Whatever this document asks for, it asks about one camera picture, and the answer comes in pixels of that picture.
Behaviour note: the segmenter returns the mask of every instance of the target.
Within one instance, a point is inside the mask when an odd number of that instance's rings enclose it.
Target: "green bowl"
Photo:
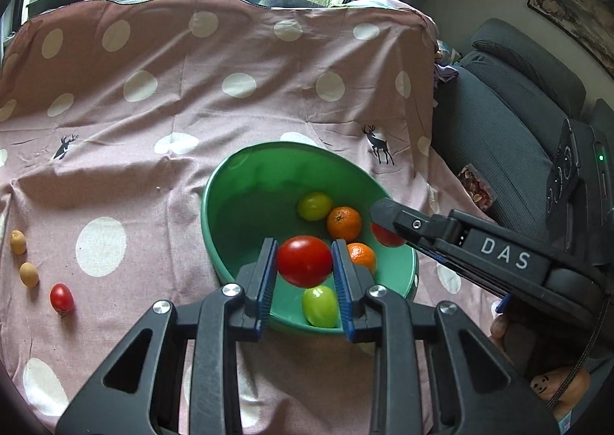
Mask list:
[[[360,212],[363,227],[357,241],[370,246],[377,255],[376,282],[413,298],[417,270],[413,248],[386,248],[371,233],[369,208],[376,200],[388,197],[386,191],[348,160],[296,142],[246,147],[211,174],[203,196],[201,225],[222,284],[233,282],[243,265],[257,260],[266,237],[281,244],[307,234],[330,243],[325,220],[307,222],[296,211],[299,200],[314,191],[330,195],[335,206],[351,206]],[[332,275],[324,284],[335,288]],[[271,327],[290,332],[343,333],[341,323],[328,329],[307,322],[301,305],[303,291],[277,276]]]

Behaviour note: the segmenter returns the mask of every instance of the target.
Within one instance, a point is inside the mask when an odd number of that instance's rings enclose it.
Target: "snack bag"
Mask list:
[[[490,184],[471,163],[456,176],[481,211],[486,211],[497,199]]]

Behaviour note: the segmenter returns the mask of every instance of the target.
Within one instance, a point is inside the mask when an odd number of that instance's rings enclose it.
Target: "potato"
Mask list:
[[[19,268],[19,277],[27,287],[35,287],[39,281],[36,265],[30,262],[23,263]]]
[[[10,233],[10,249],[15,255],[23,255],[26,253],[26,236],[19,230],[14,230]]]

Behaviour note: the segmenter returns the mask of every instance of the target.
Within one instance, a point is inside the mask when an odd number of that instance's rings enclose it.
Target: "deer silhouette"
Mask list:
[[[384,151],[384,156],[386,156],[386,165],[388,164],[388,158],[390,158],[392,165],[394,166],[394,160],[392,159],[392,155],[388,151],[388,141],[383,141],[382,139],[377,138],[374,134],[374,130],[375,130],[374,126],[371,126],[371,125],[366,126],[366,124],[362,126],[362,132],[363,134],[366,135],[367,140],[369,140],[369,143],[371,144],[371,147],[373,148],[373,154],[375,154],[378,157],[378,161],[380,162],[380,165],[382,163],[382,160],[380,159],[380,149],[381,149],[382,151]]]
[[[62,144],[60,145],[59,149],[55,153],[55,156],[53,157],[53,159],[60,158],[60,160],[63,160],[64,157],[66,156],[66,152],[68,151],[69,144],[76,141],[78,138],[79,136],[75,134],[72,134],[70,138],[68,138],[68,135],[64,135],[60,139]]]

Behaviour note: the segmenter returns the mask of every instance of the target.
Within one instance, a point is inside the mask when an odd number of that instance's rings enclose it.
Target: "screw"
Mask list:
[[[171,309],[171,303],[166,300],[158,300],[153,305],[153,311],[156,314],[165,314]]]
[[[439,304],[439,310],[441,310],[441,312],[443,312],[444,314],[448,314],[448,315],[455,314],[458,309],[459,307],[458,305],[456,305],[456,303],[441,302]]]
[[[381,284],[376,284],[375,286],[371,286],[369,288],[369,294],[376,298],[380,298],[384,296],[386,293],[388,293],[388,290],[386,290],[386,288],[383,287]]]
[[[222,293],[226,296],[237,296],[241,291],[241,287],[236,283],[227,284],[222,288]]]

